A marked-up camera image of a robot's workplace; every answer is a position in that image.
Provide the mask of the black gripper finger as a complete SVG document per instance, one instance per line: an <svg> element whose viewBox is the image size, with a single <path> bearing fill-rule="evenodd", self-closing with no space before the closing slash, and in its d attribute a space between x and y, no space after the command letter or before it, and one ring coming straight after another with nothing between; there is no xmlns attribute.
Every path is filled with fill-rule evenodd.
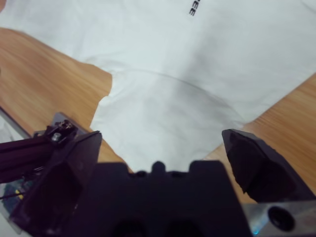
<svg viewBox="0 0 316 237"><path fill-rule="evenodd" d="M60 234L98 161L102 143L99 131L81 135L55 150L52 158L10 220L30 234Z"/></svg>
<svg viewBox="0 0 316 237"><path fill-rule="evenodd" d="M256 202L301 201L299 177L285 160L252 133L222 131L225 151L236 182Z"/></svg>

